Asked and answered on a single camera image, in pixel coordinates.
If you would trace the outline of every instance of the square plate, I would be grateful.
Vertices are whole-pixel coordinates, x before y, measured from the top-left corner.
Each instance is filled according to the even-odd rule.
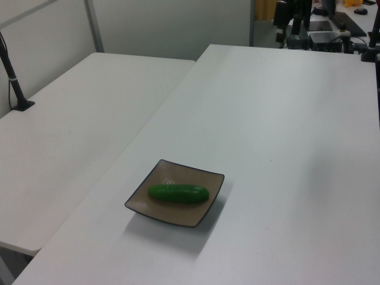
[[[209,211],[219,194],[224,175],[184,166],[161,159],[148,174],[125,206],[146,217],[182,227],[196,227]],[[207,188],[208,200],[183,204],[160,201],[148,194],[150,186],[157,184],[191,184]]]

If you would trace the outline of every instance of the table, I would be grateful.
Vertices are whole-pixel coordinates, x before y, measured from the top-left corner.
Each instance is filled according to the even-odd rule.
[[[375,284],[378,115],[359,56],[211,45],[14,285]],[[225,174],[197,228],[124,207],[159,159]]]
[[[0,120],[0,246],[35,255],[193,66],[94,53]]]

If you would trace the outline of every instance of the cucumber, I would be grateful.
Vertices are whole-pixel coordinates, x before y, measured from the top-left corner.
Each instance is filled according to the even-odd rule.
[[[208,199],[206,188],[187,184],[153,185],[148,193],[156,199],[176,203],[199,203]]]

